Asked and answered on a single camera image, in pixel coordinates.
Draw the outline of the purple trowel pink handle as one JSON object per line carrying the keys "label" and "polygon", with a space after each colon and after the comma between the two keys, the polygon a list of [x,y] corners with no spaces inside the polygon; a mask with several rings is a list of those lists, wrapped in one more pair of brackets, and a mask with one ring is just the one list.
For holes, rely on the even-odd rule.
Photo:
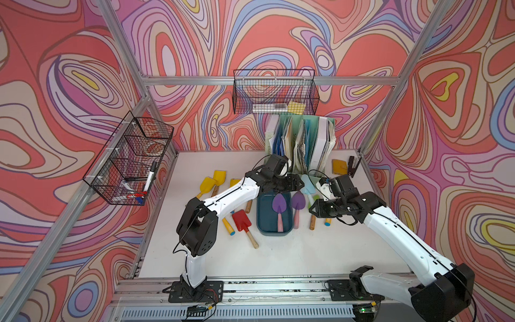
{"label": "purple trowel pink handle", "polygon": [[286,210],[287,204],[283,194],[277,194],[272,201],[272,209],[277,213],[277,230],[278,233],[284,231],[282,213]]}
{"label": "purple trowel pink handle", "polygon": [[293,228],[299,228],[300,211],[305,208],[306,200],[301,191],[297,191],[291,198],[291,206],[294,209]]}

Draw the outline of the green trowel wooden handle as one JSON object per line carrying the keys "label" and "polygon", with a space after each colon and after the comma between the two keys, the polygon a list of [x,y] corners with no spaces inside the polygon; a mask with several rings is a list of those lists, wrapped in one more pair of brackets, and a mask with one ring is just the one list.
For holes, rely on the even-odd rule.
{"label": "green trowel wooden handle", "polygon": [[[318,195],[309,195],[308,196],[308,209],[310,209],[314,205],[314,202],[318,199],[319,199]],[[316,220],[317,220],[317,217],[314,215],[311,215],[309,229],[312,231],[315,230]]]}

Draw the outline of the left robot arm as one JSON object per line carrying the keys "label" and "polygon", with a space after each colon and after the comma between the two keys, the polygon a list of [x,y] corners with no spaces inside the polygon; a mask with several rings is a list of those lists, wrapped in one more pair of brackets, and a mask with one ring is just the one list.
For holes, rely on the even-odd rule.
{"label": "left robot arm", "polygon": [[245,173],[234,186],[201,201],[192,198],[185,207],[176,232],[178,244],[185,247],[185,269],[182,280],[196,289],[207,279],[205,254],[214,246],[219,222],[238,206],[266,193],[290,193],[304,187],[298,174],[290,173],[291,161],[271,154]]}

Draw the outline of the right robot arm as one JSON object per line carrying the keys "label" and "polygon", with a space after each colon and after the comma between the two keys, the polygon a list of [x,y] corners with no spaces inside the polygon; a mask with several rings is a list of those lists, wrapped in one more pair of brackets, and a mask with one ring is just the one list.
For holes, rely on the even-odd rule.
{"label": "right robot arm", "polygon": [[377,194],[359,193],[349,175],[322,178],[315,183],[321,198],[309,211],[318,218],[351,216],[387,243],[414,274],[412,278],[378,272],[361,266],[350,273],[350,294],[361,299],[380,295],[413,308],[425,321],[450,321],[469,306],[475,274],[431,248],[409,229]]}

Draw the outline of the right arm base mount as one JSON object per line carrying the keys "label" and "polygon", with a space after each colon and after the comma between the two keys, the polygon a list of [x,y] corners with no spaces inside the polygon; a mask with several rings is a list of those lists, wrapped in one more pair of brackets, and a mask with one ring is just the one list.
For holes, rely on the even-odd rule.
{"label": "right arm base mount", "polygon": [[347,279],[333,279],[324,282],[324,287],[329,291],[332,301],[383,301],[382,295],[367,292],[361,277],[368,271],[372,270],[372,266],[361,266],[351,271]]}

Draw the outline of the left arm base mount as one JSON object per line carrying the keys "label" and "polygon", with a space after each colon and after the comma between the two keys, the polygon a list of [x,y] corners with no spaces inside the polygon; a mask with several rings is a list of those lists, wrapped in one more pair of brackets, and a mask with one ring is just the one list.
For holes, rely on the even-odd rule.
{"label": "left arm base mount", "polygon": [[209,303],[217,304],[223,300],[224,282],[205,280],[193,288],[185,280],[175,281],[162,290],[168,295],[169,303]]}

